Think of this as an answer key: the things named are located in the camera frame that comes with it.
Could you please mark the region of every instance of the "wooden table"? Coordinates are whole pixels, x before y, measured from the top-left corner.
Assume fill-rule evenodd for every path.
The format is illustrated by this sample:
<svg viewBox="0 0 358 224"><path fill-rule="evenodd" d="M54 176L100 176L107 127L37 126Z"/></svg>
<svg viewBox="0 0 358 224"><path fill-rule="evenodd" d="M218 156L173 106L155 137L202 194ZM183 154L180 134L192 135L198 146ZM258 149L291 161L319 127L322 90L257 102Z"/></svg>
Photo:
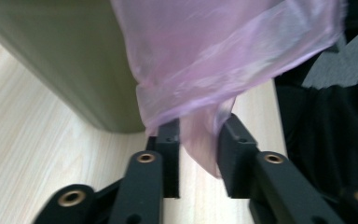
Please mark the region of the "wooden table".
<svg viewBox="0 0 358 224"><path fill-rule="evenodd" d="M242 95L234 112L262 150L284 153L271 81ZM145 135L99 131L79 119L0 46L0 223L31 223L48 198L70 184L99 190L121 178ZM181 199L164 200L164 223L253 223L247 200L181 150Z"/></svg>

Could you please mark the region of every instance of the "black cloth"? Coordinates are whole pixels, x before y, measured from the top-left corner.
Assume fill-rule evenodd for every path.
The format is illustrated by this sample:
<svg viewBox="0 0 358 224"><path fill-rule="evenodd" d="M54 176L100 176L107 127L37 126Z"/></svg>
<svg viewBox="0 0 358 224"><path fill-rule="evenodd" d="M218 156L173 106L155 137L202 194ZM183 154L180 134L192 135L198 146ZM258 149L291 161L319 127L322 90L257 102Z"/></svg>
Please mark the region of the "black cloth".
<svg viewBox="0 0 358 224"><path fill-rule="evenodd" d="M351 42L358 36L358 0L348 0L347 15L345 17L345 36L347 43ZM319 52L298 67L293 68L279 77L275 77L275 83L281 85L283 83L291 82L295 85L301 85L307 76L308 72L322 53Z"/></svg>
<svg viewBox="0 0 358 224"><path fill-rule="evenodd" d="M358 188L358 84L317 90L278 85L289 159L327 199Z"/></svg>

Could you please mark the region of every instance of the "wood grain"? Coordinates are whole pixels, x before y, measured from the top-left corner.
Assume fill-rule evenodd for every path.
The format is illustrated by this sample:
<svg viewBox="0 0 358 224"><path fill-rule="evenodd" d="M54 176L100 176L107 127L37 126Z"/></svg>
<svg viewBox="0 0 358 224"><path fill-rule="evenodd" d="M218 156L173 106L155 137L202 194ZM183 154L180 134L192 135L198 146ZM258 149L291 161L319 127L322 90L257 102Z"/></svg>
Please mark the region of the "wood grain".
<svg viewBox="0 0 358 224"><path fill-rule="evenodd" d="M284 152L271 81L243 94L234 112L262 150ZM99 190L121 178L145 135L99 131L79 119L0 46L0 223L32 223L58 189ZM247 200L227 197L223 182L181 150L180 200L164 200L164 223L253 223Z"/></svg>

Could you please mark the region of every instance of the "black bracket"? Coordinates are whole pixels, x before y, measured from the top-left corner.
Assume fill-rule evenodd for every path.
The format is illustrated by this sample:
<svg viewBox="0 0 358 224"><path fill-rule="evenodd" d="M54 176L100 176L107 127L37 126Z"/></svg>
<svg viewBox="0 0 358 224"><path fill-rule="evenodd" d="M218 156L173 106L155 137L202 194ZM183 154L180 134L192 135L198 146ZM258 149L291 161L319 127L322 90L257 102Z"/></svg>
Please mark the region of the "black bracket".
<svg viewBox="0 0 358 224"><path fill-rule="evenodd" d="M179 121L167 123L146 150L135 153L125 176L94 192L71 185L56 192L36 224L161 223L162 199L179 198ZM260 152L232 115L219 135L217 164L231 198L250 199L256 224L343 223L321 194L283 155ZM358 223L358 189L345 189L337 205L349 223Z"/></svg>
<svg viewBox="0 0 358 224"><path fill-rule="evenodd" d="M57 191L36 224L161 223L162 198L179 198L179 121L158 129L146 150L132 155L125 176L94 192L86 185Z"/></svg>
<svg viewBox="0 0 358 224"><path fill-rule="evenodd" d="M255 223L343 223L283 155L260 152L232 115L221 130L218 166L228 196L251 199Z"/></svg>

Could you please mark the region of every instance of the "pink plastic bag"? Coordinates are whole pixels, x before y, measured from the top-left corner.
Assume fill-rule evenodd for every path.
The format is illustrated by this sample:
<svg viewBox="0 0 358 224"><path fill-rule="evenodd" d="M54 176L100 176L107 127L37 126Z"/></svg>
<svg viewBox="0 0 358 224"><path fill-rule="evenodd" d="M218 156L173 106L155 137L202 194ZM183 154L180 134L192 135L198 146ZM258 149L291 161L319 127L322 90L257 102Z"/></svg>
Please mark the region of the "pink plastic bag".
<svg viewBox="0 0 358 224"><path fill-rule="evenodd" d="M112 0L138 80L147 133L181 118L181 141L209 173L235 97L333 45L340 0Z"/></svg>

